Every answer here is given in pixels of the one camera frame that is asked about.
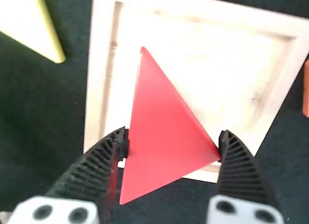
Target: yellow triangle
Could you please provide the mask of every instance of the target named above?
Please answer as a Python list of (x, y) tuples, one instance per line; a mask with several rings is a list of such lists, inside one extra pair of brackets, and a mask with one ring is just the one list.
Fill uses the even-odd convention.
[(65, 61), (44, 0), (0, 0), (0, 31), (55, 63)]

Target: red triangular block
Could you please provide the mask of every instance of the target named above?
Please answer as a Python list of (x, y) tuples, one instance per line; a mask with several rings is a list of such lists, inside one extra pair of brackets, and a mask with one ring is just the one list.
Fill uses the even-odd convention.
[(129, 141), (120, 204), (220, 158), (203, 126), (145, 48), (141, 49)]

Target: screw hole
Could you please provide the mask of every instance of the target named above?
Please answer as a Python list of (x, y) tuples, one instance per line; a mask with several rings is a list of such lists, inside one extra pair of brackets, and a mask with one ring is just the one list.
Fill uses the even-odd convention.
[(77, 208), (69, 215), (69, 221), (73, 224), (83, 223), (88, 216), (88, 211), (85, 208)]
[(227, 201), (220, 201), (217, 203), (217, 209), (224, 213), (235, 213), (234, 206)]
[(50, 205), (40, 206), (34, 211), (33, 218), (35, 220), (43, 220), (52, 213), (52, 210), (53, 208)]
[(265, 222), (265, 223), (274, 223), (275, 222), (275, 218), (274, 216), (269, 213), (268, 211), (265, 210), (258, 210), (257, 212), (255, 212), (255, 216), (257, 219)]

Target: wooden tray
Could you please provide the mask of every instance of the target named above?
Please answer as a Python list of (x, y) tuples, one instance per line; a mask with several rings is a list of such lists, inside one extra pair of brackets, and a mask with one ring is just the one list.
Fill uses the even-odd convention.
[[(308, 33), (306, 19), (217, 0), (93, 0), (84, 151), (129, 127), (145, 46), (215, 143), (229, 129), (256, 154), (308, 54)], [(186, 177), (216, 182), (219, 170)]]

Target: dark green carpet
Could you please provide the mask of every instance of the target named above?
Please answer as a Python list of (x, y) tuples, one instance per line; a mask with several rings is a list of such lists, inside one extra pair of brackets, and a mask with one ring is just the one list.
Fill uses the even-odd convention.
[[(309, 0), (226, 1), (309, 18)], [(43, 194), (82, 153), (91, 0), (46, 3), (65, 63), (56, 65), (0, 34), (0, 210)], [(301, 72), (257, 154), (292, 224), (309, 223), (302, 77)], [(215, 184), (181, 179), (117, 206), (114, 223), (202, 224), (214, 191)]]

